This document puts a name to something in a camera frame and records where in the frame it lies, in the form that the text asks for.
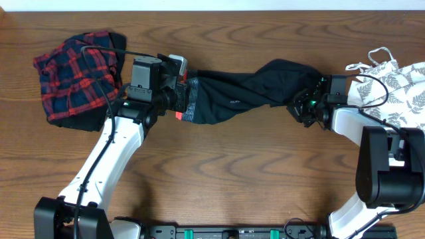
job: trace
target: plaid cloth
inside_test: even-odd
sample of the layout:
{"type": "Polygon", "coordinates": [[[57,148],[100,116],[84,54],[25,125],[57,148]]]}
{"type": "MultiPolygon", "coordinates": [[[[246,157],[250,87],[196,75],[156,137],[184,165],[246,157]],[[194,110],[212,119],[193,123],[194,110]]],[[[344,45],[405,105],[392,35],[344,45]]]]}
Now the plaid cloth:
{"type": "MultiPolygon", "coordinates": [[[[58,120],[106,104],[98,85],[89,74],[80,49],[83,46],[113,48],[108,32],[76,35],[64,41],[50,54],[34,58],[41,84],[41,99],[47,120],[58,120]]],[[[87,49],[86,59],[106,95],[113,100],[121,87],[114,82],[117,58],[114,52],[87,49]]]]}

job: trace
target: white cloth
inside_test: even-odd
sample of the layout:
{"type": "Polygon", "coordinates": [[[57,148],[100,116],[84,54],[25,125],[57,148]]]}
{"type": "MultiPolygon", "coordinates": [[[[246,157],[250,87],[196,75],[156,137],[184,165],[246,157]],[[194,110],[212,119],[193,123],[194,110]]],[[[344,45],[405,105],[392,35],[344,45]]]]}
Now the white cloth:
{"type": "MultiPolygon", "coordinates": [[[[364,67],[361,74],[375,76],[388,88],[388,101],[379,107],[367,108],[365,112],[397,127],[417,127],[425,131],[425,62],[398,68],[396,60],[386,48],[370,51],[369,58],[376,67],[364,67]],[[371,52],[387,50],[391,60],[377,64],[371,52]]],[[[375,105],[385,99],[384,88],[375,80],[361,78],[353,82],[349,90],[349,104],[357,106],[375,105]]]]}

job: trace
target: red and blue plaid fabric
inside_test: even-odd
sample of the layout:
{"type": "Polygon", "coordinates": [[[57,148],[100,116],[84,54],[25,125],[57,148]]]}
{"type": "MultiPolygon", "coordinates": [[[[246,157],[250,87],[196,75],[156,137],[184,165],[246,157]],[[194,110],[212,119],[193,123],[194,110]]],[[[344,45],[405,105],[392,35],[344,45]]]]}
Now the red and blue plaid fabric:
{"type": "MultiPolygon", "coordinates": [[[[82,58],[83,46],[114,47],[108,32],[86,33],[64,41],[50,54],[34,58],[48,121],[75,116],[106,104],[82,58]]],[[[120,82],[114,82],[118,62],[115,53],[86,49],[85,55],[93,75],[113,100],[121,87],[120,82]]]]}

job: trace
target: table top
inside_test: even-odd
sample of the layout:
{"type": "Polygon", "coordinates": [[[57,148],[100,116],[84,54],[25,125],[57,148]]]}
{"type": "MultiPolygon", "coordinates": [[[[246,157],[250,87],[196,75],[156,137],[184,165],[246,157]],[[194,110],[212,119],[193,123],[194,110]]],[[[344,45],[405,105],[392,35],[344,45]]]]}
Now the table top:
{"type": "MultiPolygon", "coordinates": [[[[424,60],[425,13],[97,12],[0,15],[0,238],[33,238],[33,210],[57,197],[100,133],[46,122],[33,58],[80,33],[124,34],[128,50],[178,54],[191,68],[254,72],[275,58],[346,74],[386,46],[401,66],[424,60]]],[[[377,53],[379,60],[385,54],[377,53]]],[[[128,56],[124,82],[131,76],[128,56]]],[[[159,118],[128,163],[108,218],[180,225],[322,221],[355,192],[359,148],[263,106],[217,125],[159,118]]],[[[423,238],[425,207],[383,223],[423,238]]]]}

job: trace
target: robotic arm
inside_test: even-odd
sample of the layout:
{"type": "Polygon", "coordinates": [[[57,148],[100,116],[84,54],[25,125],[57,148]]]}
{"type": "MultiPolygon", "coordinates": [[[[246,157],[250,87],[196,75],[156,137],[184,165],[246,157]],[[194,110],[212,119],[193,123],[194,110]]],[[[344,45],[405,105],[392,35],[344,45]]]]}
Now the robotic arm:
{"type": "Polygon", "coordinates": [[[288,106],[291,115],[305,127],[319,122],[324,129],[344,135],[360,146],[357,192],[342,208],[328,216],[327,224],[310,231],[306,226],[295,225],[284,228],[146,227],[131,218],[115,218],[109,223],[106,212],[116,184],[157,116],[164,115],[165,110],[185,112],[187,109],[189,90],[179,82],[186,66],[187,61],[175,55],[135,58],[127,99],[118,98],[109,112],[115,116],[114,142],[90,175],[79,207],[79,218],[73,216],[80,184],[108,141],[111,118],[106,120],[98,143],[71,183],[57,199],[43,197],[37,204],[34,213],[36,239],[71,238],[72,230],[65,224],[72,219],[74,223],[78,221],[80,238],[84,239],[396,238],[393,228],[369,228],[379,221],[375,220],[377,215],[398,212],[421,199],[424,134],[419,129],[402,129],[416,149],[420,149],[415,152],[390,127],[360,114],[358,109],[345,107],[346,77],[336,75],[323,78],[316,89],[296,94],[288,106]]]}

